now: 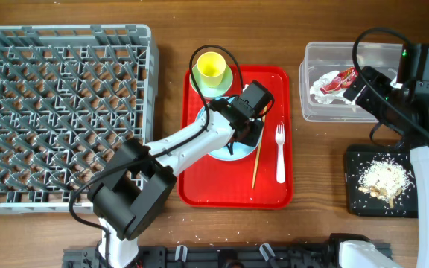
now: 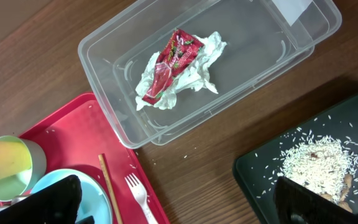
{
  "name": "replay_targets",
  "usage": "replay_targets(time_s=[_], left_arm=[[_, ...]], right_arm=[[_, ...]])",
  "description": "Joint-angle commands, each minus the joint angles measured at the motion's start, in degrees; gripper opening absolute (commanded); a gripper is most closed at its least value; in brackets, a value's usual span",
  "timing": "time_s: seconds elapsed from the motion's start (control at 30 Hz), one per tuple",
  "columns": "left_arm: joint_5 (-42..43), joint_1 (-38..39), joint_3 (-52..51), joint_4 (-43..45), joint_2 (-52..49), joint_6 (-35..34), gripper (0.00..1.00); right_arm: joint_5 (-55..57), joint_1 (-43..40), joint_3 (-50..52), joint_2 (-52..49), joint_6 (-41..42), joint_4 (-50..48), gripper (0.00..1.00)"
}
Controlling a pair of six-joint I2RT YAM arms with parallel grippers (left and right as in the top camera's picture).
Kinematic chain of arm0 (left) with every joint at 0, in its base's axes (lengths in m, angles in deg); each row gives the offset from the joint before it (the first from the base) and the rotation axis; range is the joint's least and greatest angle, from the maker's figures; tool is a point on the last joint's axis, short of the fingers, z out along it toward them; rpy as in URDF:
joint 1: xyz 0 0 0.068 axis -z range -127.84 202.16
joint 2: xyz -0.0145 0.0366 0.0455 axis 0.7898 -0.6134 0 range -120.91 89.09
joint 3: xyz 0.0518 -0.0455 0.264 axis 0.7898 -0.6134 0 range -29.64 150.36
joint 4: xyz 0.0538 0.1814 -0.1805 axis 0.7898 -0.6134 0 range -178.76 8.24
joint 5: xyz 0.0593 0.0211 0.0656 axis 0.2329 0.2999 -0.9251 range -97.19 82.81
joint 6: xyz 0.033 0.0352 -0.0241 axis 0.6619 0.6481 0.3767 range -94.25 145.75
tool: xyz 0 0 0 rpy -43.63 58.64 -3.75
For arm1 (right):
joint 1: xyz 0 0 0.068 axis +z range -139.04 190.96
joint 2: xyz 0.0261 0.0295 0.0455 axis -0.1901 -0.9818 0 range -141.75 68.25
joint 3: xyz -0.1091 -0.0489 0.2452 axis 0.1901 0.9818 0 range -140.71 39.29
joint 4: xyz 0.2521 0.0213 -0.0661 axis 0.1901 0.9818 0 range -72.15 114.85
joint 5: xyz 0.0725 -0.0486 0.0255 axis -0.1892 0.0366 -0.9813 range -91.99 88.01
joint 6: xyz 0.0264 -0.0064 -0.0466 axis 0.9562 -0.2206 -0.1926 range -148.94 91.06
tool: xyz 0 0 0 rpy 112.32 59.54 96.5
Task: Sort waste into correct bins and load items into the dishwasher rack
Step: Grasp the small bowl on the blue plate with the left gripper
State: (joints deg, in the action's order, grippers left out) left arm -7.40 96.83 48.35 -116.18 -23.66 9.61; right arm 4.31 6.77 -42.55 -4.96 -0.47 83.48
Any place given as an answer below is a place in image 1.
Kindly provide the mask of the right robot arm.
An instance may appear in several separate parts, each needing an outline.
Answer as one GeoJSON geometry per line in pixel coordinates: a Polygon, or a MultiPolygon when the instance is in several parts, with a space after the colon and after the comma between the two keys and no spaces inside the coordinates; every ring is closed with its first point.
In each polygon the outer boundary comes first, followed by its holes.
{"type": "Polygon", "coordinates": [[[429,267],[429,45],[402,48],[397,81],[371,66],[354,65],[358,76],[344,96],[411,141],[410,163],[416,177],[419,252],[416,265],[429,267]]]}

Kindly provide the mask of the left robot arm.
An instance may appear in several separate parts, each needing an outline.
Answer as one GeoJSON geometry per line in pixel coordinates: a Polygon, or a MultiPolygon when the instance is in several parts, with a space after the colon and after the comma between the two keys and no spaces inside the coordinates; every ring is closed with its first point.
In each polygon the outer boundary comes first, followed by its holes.
{"type": "Polygon", "coordinates": [[[185,169],[235,142],[257,145],[261,116],[273,104],[273,94],[254,80],[241,95],[205,103],[198,119],[167,138],[124,142],[88,192],[106,231],[98,251],[108,267],[127,267],[137,258],[139,235],[161,213],[185,169]]]}

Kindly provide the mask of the rice and peanut scraps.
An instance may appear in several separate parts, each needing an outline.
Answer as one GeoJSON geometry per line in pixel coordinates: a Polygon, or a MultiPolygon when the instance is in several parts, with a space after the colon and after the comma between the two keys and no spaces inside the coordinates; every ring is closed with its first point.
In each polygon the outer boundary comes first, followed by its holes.
{"type": "Polygon", "coordinates": [[[413,187],[413,172],[391,158],[372,160],[359,171],[355,190],[384,202],[385,208],[395,208],[401,203],[401,195],[413,187]]]}

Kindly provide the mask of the red snack wrapper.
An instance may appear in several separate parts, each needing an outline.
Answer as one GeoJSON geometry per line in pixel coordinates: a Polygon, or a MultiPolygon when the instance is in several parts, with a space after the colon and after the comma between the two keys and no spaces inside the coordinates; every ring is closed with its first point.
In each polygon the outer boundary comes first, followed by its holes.
{"type": "Polygon", "coordinates": [[[355,81],[358,76],[358,72],[355,67],[350,67],[345,71],[339,72],[333,80],[326,86],[322,86],[320,91],[326,94],[332,94],[333,92],[339,92],[342,89],[347,89],[355,81]]]}

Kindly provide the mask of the light blue plate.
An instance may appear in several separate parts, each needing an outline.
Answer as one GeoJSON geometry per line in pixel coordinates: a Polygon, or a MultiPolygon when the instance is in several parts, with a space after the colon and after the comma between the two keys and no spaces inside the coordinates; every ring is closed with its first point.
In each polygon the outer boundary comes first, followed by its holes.
{"type": "Polygon", "coordinates": [[[245,116],[250,108],[239,96],[219,97],[208,103],[208,108],[219,112],[234,130],[232,137],[220,149],[209,153],[212,158],[222,161],[237,161],[247,157],[260,144],[264,131],[261,118],[245,116]]]}

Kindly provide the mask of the yellow plastic cup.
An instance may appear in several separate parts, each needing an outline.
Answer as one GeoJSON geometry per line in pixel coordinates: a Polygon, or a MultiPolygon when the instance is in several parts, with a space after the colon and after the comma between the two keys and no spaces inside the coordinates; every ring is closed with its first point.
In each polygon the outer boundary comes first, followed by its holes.
{"type": "Polygon", "coordinates": [[[219,86],[226,70],[224,57],[213,51],[206,52],[197,59],[197,70],[202,82],[209,87],[219,86]]]}

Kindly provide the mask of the white tissue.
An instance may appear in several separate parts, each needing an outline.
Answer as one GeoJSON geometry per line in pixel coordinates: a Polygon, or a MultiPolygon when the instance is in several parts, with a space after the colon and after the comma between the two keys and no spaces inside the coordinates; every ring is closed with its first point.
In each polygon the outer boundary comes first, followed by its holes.
{"type": "Polygon", "coordinates": [[[329,73],[322,75],[318,80],[314,81],[313,86],[310,88],[310,94],[314,95],[314,99],[317,103],[333,104],[335,101],[341,101],[347,105],[352,104],[351,100],[348,100],[343,96],[346,89],[326,95],[320,91],[320,88],[330,83],[339,72],[341,71],[330,71],[329,73]]]}

